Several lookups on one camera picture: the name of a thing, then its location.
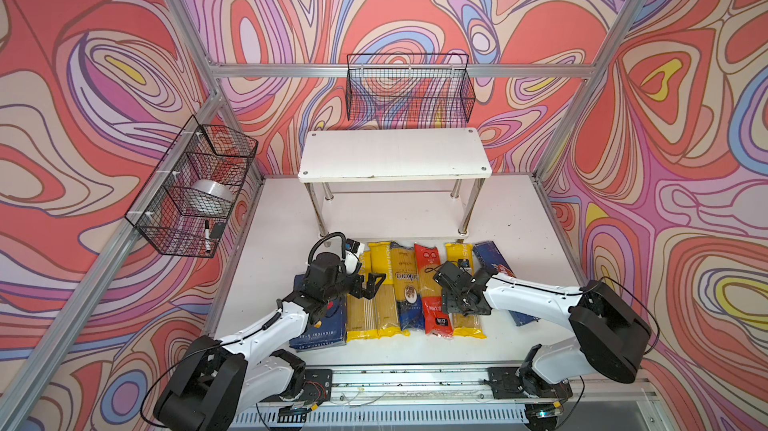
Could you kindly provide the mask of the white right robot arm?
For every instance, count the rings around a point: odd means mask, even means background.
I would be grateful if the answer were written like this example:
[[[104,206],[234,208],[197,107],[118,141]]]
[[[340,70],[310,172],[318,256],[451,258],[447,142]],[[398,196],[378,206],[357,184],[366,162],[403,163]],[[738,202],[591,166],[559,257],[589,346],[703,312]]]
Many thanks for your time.
[[[490,267],[470,273],[451,262],[428,275],[441,288],[442,307],[448,313],[468,317],[510,311],[570,331],[557,343],[531,347],[514,370],[514,397],[566,397],[568,380],[590,374],[622,384],[635,382],[651,327],[604,282],[554,286],[513,278]]]

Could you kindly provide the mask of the red spaghetti bag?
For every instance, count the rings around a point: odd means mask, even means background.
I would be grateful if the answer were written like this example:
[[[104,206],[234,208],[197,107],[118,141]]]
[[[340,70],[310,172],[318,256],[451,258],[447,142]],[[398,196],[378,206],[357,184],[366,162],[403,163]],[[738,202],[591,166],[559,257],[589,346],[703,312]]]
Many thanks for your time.
[[[415,244],[414,252],[425,333],[442,338],[452,338],[453,327],[450,316],[442,309],[442,288],[435,281],[436,273],[441,266],[438,250],[435,247]]]

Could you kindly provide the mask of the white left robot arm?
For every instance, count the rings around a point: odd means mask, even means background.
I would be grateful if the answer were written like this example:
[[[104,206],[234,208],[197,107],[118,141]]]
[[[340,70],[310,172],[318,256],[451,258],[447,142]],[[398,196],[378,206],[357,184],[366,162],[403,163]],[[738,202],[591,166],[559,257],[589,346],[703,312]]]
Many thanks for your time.
[[[244,410],[271,396],[302,393],[305,364],[285,350],[347,296],[373,299],[383,273],[364,274],[352,252],[311,258],[300,285],[274,311],[221,340],[201,336],[170,366],[149,424],[168,430],[227,430]]]

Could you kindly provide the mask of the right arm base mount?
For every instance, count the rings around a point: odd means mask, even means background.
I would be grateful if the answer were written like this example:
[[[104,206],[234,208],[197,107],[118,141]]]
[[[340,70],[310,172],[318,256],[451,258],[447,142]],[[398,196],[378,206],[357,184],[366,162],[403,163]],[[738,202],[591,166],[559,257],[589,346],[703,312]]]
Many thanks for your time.
[[[573,396],[569,382],[550,384],[533,371],[518,367],[489,367],[483,383],[490,387],[494,399],[567,401]]]

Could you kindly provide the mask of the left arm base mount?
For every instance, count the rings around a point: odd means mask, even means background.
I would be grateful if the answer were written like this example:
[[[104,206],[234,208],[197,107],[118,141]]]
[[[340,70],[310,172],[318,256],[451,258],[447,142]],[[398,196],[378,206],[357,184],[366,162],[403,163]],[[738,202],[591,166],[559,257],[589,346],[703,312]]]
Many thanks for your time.
[[[320,405],[331,398],[333,371],[311,368],[295,374],[279,397],[282,401],[300,403],[305,407]]]

